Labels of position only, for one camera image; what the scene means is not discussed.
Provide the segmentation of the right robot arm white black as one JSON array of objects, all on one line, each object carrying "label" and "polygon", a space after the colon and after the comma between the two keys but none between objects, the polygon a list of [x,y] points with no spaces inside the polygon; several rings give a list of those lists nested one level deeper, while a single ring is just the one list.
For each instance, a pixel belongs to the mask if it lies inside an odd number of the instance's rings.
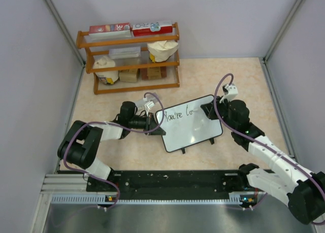
[{"label": "right robot arm white black", "polygon": [[214,102],[200,106],[205,115],[218,119],[231,130],[234,141],[248,153],[260,158],[275,173],[265,172],[255,164],[242,165],[237,184],[243,190],[261,189],[285,204],[302,224],[315,224],[324,215],[324,173],[314,173],[277,148],[249,118],[242,100]]}]

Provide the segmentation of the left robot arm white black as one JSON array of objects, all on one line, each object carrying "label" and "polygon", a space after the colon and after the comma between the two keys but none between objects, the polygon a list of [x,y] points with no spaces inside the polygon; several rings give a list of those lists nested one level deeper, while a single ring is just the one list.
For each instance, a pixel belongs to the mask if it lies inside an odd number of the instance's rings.
[{"label": "left robot arm white black", "polygon": [[134,102],[125,101],[120,107],[120,113],[109,123],[86,124],[75,121],[58,148],[58,157],[97,177],[97,184],[103,190],[111,190],[115,186],[115,178],[110,175],[112,169],[96,155],[100,142],[124,139],[131,130],[146,135],[166,135],[155,121],[153,113],[137,115],[137,111]]}]

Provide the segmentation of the black framed whiteboard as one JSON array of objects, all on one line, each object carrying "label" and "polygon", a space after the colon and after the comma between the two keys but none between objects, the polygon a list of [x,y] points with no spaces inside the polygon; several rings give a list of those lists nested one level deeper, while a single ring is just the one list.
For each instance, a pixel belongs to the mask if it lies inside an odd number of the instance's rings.
[{"label": "black framed whiteboard", "polygon": [[165,150],[169,153],[210,140],[223,134],[219,120],[210,120],[202,109],[192,111],[213,101],[213,95],[206,95],[175,106],[156,111],[155,117],[166,131],[162,136]]}]

